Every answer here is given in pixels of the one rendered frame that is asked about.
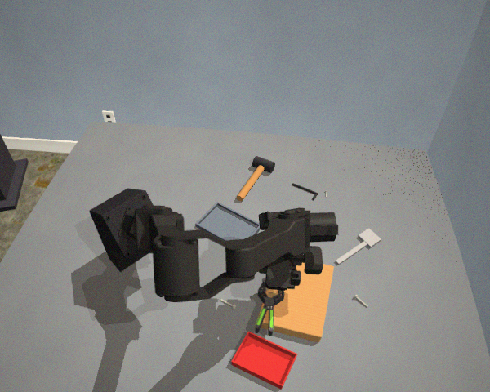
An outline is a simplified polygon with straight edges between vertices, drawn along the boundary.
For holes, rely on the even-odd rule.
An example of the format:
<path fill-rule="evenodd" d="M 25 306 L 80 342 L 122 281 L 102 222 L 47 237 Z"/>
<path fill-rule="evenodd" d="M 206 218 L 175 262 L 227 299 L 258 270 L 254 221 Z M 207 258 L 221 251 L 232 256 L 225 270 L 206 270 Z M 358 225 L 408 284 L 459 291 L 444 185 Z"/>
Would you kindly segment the light wooden board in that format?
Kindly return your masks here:
<path fill-rule="evenodd" d="M 284 291 L 284 299 L 274 306 L 274 332 L 320 342 L 327 311 L 334 266 L 323 264 L 320 275 L 306 274 L 305 263 L 297 266 L 301 284 Z"/>

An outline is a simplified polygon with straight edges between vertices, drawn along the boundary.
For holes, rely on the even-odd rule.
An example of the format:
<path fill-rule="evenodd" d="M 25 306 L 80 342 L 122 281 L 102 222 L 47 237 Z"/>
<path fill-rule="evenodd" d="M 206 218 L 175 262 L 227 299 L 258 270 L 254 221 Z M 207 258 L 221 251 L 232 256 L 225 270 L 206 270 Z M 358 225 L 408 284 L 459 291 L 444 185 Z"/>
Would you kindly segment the black and green spring clamp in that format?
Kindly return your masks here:
<path fill-rule="evenodd" d="M 263 289 L 262 289 L 263 288 Z M 278 294 L 276 296 L 268 297 L 265 293 L 265 278 L 262 279 L 262 284 L 258 289 L 258 296 L 264 304 L 259 318 L 256 322 L 255 333 L 258 333 L 261 329 L 261 325 L 264 321 L 267 310 L 269 311 L 269 336 L 272 336 L 274 331 L 274 306 L 284 299 L 284 291 L 278 290 Z M 261 292 L 262 291 L 262 292 Z M 282 295 L 281 295 L 282 294 Z M 276 300 L 275 300 L 276 299 Z M 265 308 L 266 307 L 266 308 Z"/>

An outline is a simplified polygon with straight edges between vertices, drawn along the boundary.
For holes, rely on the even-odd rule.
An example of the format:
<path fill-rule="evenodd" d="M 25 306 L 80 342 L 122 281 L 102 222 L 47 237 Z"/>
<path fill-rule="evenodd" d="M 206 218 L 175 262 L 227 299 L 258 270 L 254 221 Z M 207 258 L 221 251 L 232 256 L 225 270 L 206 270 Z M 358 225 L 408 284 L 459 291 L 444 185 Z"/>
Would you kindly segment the red shallow tray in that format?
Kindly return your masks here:
<path fill-rule="evenodd" d="M 248 332 L 232 365 L 282 389 L 296 356 L 296 353 Z"/>

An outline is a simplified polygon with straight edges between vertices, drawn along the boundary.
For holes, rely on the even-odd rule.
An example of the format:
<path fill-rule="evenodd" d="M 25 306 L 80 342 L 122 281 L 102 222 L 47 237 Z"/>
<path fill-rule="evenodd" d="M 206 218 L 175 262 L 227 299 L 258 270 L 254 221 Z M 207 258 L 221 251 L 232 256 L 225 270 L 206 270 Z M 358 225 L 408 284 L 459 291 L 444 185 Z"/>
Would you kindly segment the mallet with wooden handle and black head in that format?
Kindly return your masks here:
<path fill-rule="evenodd" d="M 252 162 L 252 166 L 256 167 L 256 170 L 253 172 L 252 176 L 249 178 L 247 183 L 243 186 L 241 191 L 237 195 L 237 200 L 238 201 L 243 201 L 244 198 L 246 197 L 247 193 L 250 191 L 252 186 L 256 183 L 257 179 L 261 175 L 263 171 L 272 173 L 274 170 L 275 162 L 272 162 L 270 160 L 260 158 L 258 156 L 255 156 Z"/>

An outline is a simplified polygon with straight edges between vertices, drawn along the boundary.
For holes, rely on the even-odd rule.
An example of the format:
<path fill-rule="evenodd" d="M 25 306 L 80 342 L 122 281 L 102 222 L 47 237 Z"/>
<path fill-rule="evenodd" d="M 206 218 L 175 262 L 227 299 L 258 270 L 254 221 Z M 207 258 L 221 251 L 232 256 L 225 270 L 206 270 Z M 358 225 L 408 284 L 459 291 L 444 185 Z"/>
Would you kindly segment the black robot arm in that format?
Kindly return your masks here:
<path fill-rule="evenodd" d="M 184 217 L 170 207 L 144 205 L 126 208 L 118 235 L 136 239 L 138 253 L 153 253 L 155 293 L 170 302 L 210 299 L 232 283 L 253 280 L 263 268 L 268 289 L 295 289 L 301 272 L 293 266 L 293 258 L 309 252 L 310 243 L 335 241 L 338 235 L 335 212 L 310 213 L 300 207 L 263 212 L 259 223 L 264 231 L 258 234 L 222 240 L 201 229 L 185 230 Z M 200 238 L 225 247 L 226 259 L 226 272 L 203 287 L 199 282 Z"/>

